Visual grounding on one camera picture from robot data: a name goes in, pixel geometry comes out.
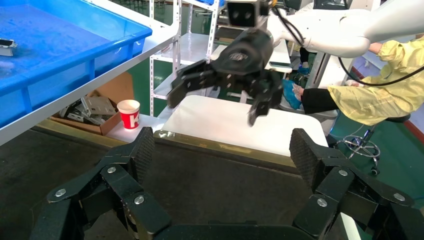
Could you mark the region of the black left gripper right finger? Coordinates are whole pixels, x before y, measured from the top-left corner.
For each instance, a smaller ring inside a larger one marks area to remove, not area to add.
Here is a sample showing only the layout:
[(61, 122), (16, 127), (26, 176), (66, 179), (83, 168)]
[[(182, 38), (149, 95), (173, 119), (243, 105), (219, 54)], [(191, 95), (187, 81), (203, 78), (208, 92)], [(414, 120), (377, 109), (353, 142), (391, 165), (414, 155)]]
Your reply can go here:
[(374, 239), (412, 239), (414, 200), (358, 170), (339, 150), (316, 144), (295, 128), (290, 158), (312, 195), (292, 225), (310, 239), (323, 239), (339, 214), (352, 218)]

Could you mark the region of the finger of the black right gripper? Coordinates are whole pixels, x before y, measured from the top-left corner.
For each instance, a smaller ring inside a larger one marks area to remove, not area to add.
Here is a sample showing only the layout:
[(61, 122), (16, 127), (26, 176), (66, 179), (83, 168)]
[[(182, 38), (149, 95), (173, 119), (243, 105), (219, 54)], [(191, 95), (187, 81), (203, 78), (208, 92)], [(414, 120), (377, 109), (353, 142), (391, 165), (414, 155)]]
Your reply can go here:
[(247, 93), (253, 98), (248, 111), (248, 124), (251, 127), (258, 117), (267, 116), (270, 109), (280, 104), (283, 91), (282, 80), (277, 71), (264, 71), (250, 81)]
[(207, 60), (199, 60), (176, 72), (171, 90), (167, 94), (167, 106), (175, 108), (189, 92), (217, 86), (217, 72)]

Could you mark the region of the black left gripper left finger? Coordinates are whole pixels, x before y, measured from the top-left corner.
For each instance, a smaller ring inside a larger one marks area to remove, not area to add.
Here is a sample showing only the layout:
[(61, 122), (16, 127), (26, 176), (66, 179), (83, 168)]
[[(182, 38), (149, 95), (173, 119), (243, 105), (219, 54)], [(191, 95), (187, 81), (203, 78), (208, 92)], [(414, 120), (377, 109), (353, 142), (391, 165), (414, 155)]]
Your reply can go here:
[(155, 239), (172, 219), (142, 187), (154, 148), (152, 128), (143, 127), (133, 142), (111, 148), (94, 168), (53, 189), (46, 238), (82, 240), (101, 215), (114, 211), (132, 239)]

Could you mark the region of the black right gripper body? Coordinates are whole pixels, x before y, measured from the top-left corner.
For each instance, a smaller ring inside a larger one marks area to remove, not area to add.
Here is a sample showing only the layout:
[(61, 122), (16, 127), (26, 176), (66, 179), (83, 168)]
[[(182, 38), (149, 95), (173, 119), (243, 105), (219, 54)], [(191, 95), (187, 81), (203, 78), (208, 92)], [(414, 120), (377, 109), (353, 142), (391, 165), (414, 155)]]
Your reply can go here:
[(243, 31), (211, 62), (215, 74), (212, 86), (236, 89), (272, 89), (275, 74), (266, 70), (273, 53), (274, 39), (270, 31)]

